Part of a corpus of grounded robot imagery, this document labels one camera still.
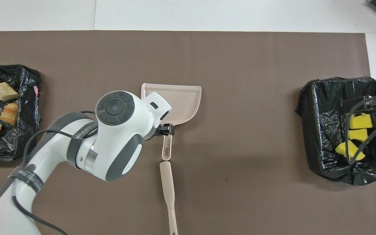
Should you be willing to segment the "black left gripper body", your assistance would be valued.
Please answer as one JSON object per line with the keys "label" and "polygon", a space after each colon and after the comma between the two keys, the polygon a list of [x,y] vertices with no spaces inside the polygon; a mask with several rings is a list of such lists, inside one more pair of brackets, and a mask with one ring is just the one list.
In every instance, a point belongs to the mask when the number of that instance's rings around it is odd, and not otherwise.
{"label": "black left gripper body", "polygon": [[159,125],[155,131],[153,132],[153,134],[151,135],[151,137],[149,139],[152,139],[154,138],[155,136],[163,136],[163,125]]}

